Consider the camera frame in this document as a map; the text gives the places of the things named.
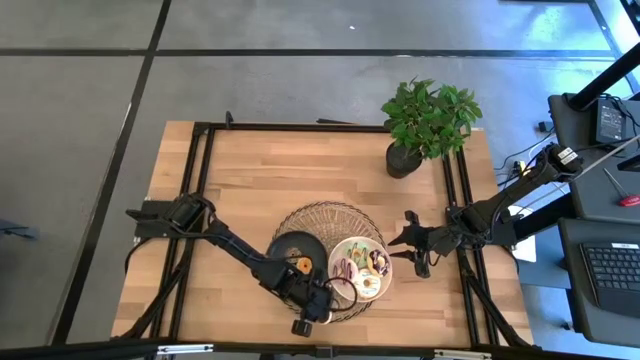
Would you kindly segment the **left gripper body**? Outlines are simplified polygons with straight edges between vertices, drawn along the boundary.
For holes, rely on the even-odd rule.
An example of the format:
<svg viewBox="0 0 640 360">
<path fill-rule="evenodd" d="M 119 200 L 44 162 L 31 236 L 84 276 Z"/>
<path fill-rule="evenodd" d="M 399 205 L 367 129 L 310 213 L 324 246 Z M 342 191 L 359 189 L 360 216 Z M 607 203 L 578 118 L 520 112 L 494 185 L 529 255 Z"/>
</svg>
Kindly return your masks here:
<svg viewBox="0 0 640 360">
<path fill-rule="evenodd" d="M 300 308 L 300 318 L 308 322 L 327 323 L 332 312 L 332 291 L 325 284 L 326 274 L 314 272 L 298 276 L 288 299 Z"/>
</svg>

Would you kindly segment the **chocolate iced donut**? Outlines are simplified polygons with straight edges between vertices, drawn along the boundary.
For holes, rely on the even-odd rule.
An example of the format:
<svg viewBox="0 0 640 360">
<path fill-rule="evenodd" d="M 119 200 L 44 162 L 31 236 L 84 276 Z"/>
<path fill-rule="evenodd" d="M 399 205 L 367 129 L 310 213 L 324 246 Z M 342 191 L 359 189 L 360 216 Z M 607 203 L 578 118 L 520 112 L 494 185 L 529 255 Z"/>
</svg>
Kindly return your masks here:
<svg viewBox="0 0 640 360">
<path fill-rule="evenodd" d="M 367 256 L 367 268 L 377 277 L 385 277 L 390 271 L 390 262 L 385 251 L 371 250 Z"/>
</svg>

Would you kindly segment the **purple striped donut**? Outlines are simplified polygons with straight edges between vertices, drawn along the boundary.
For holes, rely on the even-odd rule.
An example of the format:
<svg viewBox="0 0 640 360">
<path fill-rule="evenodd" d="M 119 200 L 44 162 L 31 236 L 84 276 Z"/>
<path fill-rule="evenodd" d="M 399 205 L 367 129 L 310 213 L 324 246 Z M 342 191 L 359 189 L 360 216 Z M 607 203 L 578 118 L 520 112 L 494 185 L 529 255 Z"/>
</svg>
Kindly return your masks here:
<svg viewBox="0 0 640 360">
<path fill-rule="evenodd" d="M 358 272 L 357 264 L 350 258 L 340 257 L 333 262 L 332 277 L 337 277 L 343 282 L 352 282 Z"/>
</svg>

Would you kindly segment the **green striped donut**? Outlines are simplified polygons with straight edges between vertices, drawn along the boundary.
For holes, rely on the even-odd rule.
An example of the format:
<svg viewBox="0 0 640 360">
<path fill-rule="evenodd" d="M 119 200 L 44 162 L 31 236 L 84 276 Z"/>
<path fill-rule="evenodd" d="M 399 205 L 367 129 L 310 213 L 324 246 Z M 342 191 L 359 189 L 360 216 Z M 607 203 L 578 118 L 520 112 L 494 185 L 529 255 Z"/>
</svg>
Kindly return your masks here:
<svg viewBox="0 0 640 360">
<path fill-rule="evenodd" d="M 361 242 L 354 242 L 347 251 L 348 257 L 357 265 L 358 268 L 367 266 L 368 254 L 368 247 Z"/>
</svg>

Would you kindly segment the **white iced donut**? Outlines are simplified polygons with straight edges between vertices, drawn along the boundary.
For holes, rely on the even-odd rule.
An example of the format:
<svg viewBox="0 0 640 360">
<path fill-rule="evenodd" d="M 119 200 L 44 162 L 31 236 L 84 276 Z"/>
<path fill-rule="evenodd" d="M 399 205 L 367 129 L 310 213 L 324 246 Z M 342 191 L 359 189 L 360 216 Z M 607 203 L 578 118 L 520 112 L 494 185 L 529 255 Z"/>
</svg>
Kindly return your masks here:
<svg viewBox="0 0 640 360">
<path fill-rule="evenodd" d="M 381 278 L 372 274 L 368 269 L 362 269 L 354 277 L 353 283 L 358 296 L 364 299 L 376 297 L 382 287 Z"/>
</svg>

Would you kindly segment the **black round plate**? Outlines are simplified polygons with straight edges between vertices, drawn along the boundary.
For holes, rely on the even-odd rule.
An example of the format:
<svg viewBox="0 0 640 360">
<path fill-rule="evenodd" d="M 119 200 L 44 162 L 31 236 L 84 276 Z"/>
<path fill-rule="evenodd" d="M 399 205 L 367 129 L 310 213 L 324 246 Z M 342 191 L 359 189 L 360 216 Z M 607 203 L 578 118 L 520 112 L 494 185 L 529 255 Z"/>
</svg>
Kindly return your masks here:
<svg viewBox="0 0 640 360">
<path fill-rule="evenodd" d="M 285 259 L 295 269 L 297 269 L 296 262 L 299 258 L 308 257 L 313 262 L 313 269 L 309 274 L 320 270 L 327 277 L 327 250 L 322 242 L 311 233 L 290 231 L 278 235 L 271 241 L 266 254 L 270 258 Z"/>
</svg>

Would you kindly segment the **black plant pot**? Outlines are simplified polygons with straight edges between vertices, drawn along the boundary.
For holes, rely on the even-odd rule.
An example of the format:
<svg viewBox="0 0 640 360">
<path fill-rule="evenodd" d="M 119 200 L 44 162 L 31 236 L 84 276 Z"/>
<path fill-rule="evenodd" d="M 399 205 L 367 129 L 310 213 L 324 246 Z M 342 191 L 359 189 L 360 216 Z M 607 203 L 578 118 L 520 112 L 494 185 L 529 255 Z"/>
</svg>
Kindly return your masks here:
<svg viewBox="0 0 640 360">
<path fill-rule="evenodd" d="M 418 151 L 403 145 L 390 144 L 385 153 L 385 161 L 388 175 L 401 179 L 420 167 L 422 156 Z"/>
</svg>

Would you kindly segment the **woven straw placemat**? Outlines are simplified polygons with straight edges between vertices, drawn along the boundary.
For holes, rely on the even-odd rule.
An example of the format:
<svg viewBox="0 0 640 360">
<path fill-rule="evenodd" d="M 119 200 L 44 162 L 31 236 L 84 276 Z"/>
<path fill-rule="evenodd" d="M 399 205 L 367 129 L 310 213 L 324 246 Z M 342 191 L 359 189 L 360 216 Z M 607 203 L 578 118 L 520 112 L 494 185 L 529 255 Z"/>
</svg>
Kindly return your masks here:
<svg viewBox="0 0 640 360">
<path fill-rule="evenodd" d="M 323 201 L 305 205 L 289 214 L 276 230 L 273 239 L 286 232 L 304 231 L 316 236 L 327 250 L 328 259 L 336 245 L 350 237 L 367 237 L 387 246 L 375 223 L 361 210 L 340 202 Z M 341 322 L 366 311 L 373 301 L 359 303 L 337 294 L 330 285 L 327 265 L 328 285 L 332 290 L 334 311 L 332 321 Z"/>
</svg>

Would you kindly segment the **green leafy plant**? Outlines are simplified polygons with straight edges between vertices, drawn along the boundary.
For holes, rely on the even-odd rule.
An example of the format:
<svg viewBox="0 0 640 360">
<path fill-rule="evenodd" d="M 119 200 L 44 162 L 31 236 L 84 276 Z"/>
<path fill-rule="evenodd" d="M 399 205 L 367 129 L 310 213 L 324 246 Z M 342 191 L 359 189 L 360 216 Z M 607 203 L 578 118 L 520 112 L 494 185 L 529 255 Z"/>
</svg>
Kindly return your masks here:
<svg viewBox="0 0 640 360">
<path fill-rule="evenodd" d="M 399 83 L 381 111 L 393 145 L 422 159 L 459 151 L 483 117 L 474 91 L 417 78 Z"/>
</svg>

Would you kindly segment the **black computer keyboard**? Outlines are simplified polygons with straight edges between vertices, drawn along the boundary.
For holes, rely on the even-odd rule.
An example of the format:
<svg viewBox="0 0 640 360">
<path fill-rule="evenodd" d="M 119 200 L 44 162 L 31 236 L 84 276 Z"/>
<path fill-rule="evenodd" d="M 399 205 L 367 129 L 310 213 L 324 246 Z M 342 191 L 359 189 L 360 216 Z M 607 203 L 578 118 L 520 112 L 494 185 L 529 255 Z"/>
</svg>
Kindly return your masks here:
<svg viewBox="0 0 640 360">
<path fill-rule="evenodd" d="M 580 250 L 597 306 L 640 318 L 640 243 L 589 242 Z"/>
</svg>

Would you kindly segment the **black power box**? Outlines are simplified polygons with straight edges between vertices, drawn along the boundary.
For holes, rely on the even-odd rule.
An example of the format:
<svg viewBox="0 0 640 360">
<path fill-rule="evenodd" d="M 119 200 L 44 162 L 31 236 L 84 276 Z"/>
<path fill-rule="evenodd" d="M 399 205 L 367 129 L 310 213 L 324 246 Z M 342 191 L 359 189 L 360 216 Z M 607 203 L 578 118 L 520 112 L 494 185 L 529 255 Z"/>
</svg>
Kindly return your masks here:
<svg viewBox="0 0 640 360">
<path fill-rule="evenodd" d="M 626 118 L 616 102 L 599 99 L 596 104 L 594 140 L 599 144 L 610 144 L 626 138 Z"/>
</svg>

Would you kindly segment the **black diagonal pole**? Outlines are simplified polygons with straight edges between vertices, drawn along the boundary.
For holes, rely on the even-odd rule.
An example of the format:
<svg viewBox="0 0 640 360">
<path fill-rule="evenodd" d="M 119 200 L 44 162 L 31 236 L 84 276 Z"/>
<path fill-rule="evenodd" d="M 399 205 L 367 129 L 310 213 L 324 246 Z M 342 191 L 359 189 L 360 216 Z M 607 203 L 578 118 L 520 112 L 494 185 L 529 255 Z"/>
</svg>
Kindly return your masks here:
<svg viewBox="0 0 640 360">
<path fill-rule="evenodd" d="M 623 54 L 593 81 L 577 94 L 568 98 L 567 103 L 575 111 L 584 111 L 607 89 L 631 73 L 640 65 L 640 42 Z"/>
</svg>

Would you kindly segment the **silver metal bracket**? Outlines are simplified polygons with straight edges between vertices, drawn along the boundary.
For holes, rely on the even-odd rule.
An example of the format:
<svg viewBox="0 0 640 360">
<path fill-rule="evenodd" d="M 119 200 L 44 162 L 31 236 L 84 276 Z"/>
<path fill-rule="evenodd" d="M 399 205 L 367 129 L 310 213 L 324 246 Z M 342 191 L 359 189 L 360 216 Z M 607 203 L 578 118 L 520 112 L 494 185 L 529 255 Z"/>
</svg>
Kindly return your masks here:
<svg viewBox="0 0 640 360">
<path fill-rule="evenodd" d="M 433 360 L 493 360 L 490 353 L 468 350 L 435 349 Z"/>
<path fill-rule="evenodd" d="M 157 348 L 156 354 L 158 356 L 172 356 L 181 354 L 207 353 L 213 351 L 213 344 L 174 344 L 160 345 Z"/>
</svg>

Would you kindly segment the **black aluminium table frame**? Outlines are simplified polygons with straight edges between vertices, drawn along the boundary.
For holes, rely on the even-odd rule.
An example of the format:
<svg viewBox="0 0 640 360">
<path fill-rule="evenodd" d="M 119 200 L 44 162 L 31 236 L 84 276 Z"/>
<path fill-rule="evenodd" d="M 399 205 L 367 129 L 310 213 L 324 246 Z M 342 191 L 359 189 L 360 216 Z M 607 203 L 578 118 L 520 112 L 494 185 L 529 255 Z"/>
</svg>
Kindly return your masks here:
<svg viewBox="0 0 640 360">
<path fill-rule="evenodd" d="M 407 210 L 425 226 L 442 225 L 449 190 L 469 189 L 476 200 L 498 190 L 481 129 L 466 142 L 463 162 L 431 160 L 403 179 L 386 172 L 390 141 L 380 126 L 219 123 L 205 194 L 234 233 L 262 250 L 289 213 L 311 202 L 353 205 L 390 241 Z M 196 244 L 178 332 L 182 343 L 319 360 L 433 358 L 435 349 L 485 352 L 493 360 L 524 356 L 505 341 L 490 344 L 484 318 L 477 321 L 481 343 L 471 342 L 454 255 L 440 258 L 427 279 L 416 276 L 410 262 L 395 259 L 392 283 L 379 300 L 350 320 L 315 326 L 309 337 L 291 333 L 294 317 L 238 261 L 207 242 Z"/>
</svg>

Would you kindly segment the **red-handled screwdriver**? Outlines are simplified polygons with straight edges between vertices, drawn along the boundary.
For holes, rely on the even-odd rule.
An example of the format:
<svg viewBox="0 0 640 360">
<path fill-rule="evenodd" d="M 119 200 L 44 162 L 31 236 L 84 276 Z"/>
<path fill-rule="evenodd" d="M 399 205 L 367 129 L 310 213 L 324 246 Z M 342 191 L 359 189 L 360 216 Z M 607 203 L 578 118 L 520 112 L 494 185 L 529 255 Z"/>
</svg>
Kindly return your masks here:
<svg viewBox="0 0 640 360">
<path fill-rule="evenodd" d="M 611 172 L 604 168 L 603 172 L 608 180 L 613 185 L 616 192 L 619 194 L 618 205 L 621 207 L 634 207 L 640 205 L 640 195 L 631 194 L 627 192 L 623 186 L 619 183 L 619 181 L 611 174 Z"/>
</svg>

